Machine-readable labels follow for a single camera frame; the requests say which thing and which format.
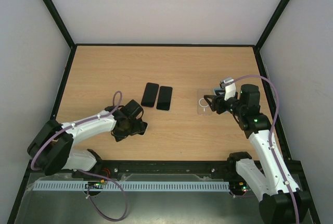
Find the black smartphone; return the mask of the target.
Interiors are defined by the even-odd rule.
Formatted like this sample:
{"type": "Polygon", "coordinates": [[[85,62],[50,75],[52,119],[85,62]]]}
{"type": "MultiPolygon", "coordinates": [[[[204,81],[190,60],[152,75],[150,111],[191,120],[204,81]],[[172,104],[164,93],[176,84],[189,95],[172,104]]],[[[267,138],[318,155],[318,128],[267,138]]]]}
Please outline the black smartphone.
{"type": "Polygon", "coordinates": [[[173,88],[170,86],[161,86],[159,90],[156,109],[169,111],[171,106],[173,88]]]}
{"type": "Polygon", "coordinates": [[[159,84],[150,83],[146,84],[141,105],[144,107],[153,108],[156,102],[157,94],[158,94],[159,84]]]}

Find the light blue phone case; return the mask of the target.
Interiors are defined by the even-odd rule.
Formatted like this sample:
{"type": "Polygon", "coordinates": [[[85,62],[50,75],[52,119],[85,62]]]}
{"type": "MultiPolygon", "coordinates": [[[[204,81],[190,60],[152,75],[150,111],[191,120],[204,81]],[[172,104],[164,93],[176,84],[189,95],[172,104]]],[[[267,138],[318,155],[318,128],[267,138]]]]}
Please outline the light blue phone case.
{"type": "Polygon", "coordinates": [[[219,96],[225,93],[225,90],[223,88],[214,88],[213,89],[214,95],[219,96]]]}

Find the phone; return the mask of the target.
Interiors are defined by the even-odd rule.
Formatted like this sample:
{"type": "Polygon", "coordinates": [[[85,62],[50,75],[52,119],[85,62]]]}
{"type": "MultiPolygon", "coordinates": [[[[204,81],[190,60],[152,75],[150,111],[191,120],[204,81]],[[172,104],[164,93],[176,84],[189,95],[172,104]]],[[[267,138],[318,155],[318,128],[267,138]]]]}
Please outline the phone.
{"type": "Polygon", "coordinates": [[[144,135],[148,127],[148,123],[142,121],[139,124],[139,132],[137,133],[138,135],[144,135]]]}

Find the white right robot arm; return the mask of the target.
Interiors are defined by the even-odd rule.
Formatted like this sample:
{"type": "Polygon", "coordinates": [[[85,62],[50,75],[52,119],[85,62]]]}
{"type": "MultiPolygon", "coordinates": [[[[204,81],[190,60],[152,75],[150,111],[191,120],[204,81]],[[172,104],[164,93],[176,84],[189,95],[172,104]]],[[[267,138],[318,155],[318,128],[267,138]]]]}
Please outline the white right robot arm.
{"type": "Polygon", "coordinates": [[[229,112],[254,147],[261,168],[247,152],[229,155],[227,173],[242,177],[259,201],[264,223],[301,223],[311,204],[309,192],[302,191],[289,172],[271,131],[271,123],[260,112],[258,86],[244,84],[236,92],[234,84],[221,84],[213,95],[203,99],[213,112],[229,112]]]}

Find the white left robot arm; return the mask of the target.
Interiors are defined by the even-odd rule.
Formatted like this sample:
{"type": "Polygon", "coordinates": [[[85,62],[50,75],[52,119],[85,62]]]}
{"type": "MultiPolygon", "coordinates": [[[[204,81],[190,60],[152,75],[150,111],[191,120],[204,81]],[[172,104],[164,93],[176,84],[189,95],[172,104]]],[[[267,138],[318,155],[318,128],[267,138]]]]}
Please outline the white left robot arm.
{"type": "Polygon", "coordinates": [[[32,158],[31,169],[40,169],[47,176],[64,169],[92,171],[101,158],[92,149],[76,150],[74,147],[105,132],[117,142],[128,136],[144,135],[148,124],[142,120],[143,114],[141,105],[131,100],[126,105],[108,106],[78,121],[49,120],[27,149],[32,158]]]}

